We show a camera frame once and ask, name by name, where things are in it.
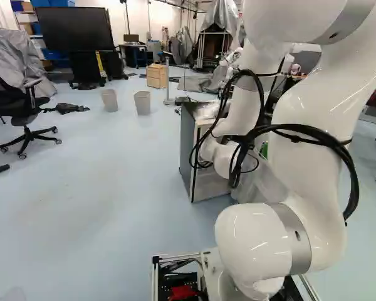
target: red component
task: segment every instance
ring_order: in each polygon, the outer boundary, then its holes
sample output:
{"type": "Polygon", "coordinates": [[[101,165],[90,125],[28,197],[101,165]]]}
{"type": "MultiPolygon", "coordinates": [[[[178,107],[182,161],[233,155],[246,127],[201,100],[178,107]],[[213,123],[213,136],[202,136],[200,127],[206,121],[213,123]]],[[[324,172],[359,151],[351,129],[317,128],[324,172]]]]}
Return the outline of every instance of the red component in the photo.
{"type": "Polygon", "coordinates": [[[197,293],[188,285],[183,285],[181,287],[172,287],[172,295],[169,298],[169,301],[176,300],[185,300],[190,297],[197,296],[197,293]]]}

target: large screen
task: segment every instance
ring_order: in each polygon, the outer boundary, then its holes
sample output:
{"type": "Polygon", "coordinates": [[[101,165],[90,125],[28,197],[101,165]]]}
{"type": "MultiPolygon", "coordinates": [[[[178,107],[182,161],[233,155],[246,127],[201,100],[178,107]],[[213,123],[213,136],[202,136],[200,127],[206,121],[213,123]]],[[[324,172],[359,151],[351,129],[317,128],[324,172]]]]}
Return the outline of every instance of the large screen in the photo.
{"type": "Polygon", "coordinates": [[[105,8],[36,8],[48,49],[63,52],[112,50],[105,8]]]}

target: white bucket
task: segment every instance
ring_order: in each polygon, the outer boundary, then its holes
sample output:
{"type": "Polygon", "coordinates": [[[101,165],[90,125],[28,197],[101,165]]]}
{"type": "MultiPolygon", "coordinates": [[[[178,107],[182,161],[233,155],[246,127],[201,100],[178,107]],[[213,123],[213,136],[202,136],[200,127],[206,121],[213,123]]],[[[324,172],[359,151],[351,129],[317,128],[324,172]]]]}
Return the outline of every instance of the white bucket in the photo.
{"type": "Polygon", "coordinates": [[[105,104],[107,112],[116,112],[118,110],[117,94],[113,89],[106,89],[102,91],[102,100],[105,104]]]}
{"type": "Polygon", "coordinates": [[[133,99],[137,108],[138,115],[150,114],[150,92],[139,91],[134,94],[133,99]]]}

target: chair base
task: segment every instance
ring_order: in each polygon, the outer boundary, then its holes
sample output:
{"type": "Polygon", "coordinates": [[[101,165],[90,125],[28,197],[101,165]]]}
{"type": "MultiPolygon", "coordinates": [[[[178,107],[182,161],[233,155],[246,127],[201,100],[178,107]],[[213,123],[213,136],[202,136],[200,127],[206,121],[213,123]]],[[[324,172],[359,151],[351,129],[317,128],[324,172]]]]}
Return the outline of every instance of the chair base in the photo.
{"type": "Polygon", "coordinates": [[[54,141],[55,144],[61,144],[62,143],[62,141],[60,139],[57,139],[55,137],[46,137],[46,136],[41,135],[41,134],[48,133],[48,132],[57,133],[58,129],[57,129],[57,127],[50,127],[48,129],[35,130],[34,132],[32,132],[31,130],[28,129],[28,127],[26,125],[24,125],[24,135],[19,136],[18,138],[14,139],[13,141],[10,141],[8,143],[1,144],[0,145],[0,151],[5,153],[5,152],[8,151],[8,147],[10,145],[14,145],[14,144],[17,144],[18,142],[24,141],[24,143],[21,146],[21,149],[17,152],[17,154],[18,154],[20,159],[26,159],[26,154],[24,153],[24,151],[25,151],[26,147],[28,146],[28,144],[30,142],[34,141],[35,139],[54,141]]]}

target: office chair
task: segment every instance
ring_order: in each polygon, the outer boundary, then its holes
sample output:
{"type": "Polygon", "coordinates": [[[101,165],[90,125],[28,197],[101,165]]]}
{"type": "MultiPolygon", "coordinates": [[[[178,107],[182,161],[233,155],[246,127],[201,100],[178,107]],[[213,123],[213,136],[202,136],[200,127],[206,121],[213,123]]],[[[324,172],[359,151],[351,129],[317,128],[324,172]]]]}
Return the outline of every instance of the office chair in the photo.
{"type": "Polygon", "coordinates": [[[31,141],[35,139],[39,140],[51,140],[55,144],[61,144],[60,139],[54,137],[45,137],[41,134],[53,132],[57,133],[57,127],[50,127],[44,130],[30,131],[27,127],[42,111],[39,106],[48,103],[49,97],[35,97],[34,86],[40,83],[42,79],[33,80],[25,83],[25,92],[22,89],[12,87],[8,85],[0,77],[0,117],[11,116],[11,124],[15,127],[24,127],[24,135],[14,139],[11,142],[0,145],[0,151],[5,153],[8,151],[10,145],[14,145],[18,142],[24,141],[21,149],[18,151],[18,157],[20,159],[26,159],[24,153],[26,147],[31,141]]]}

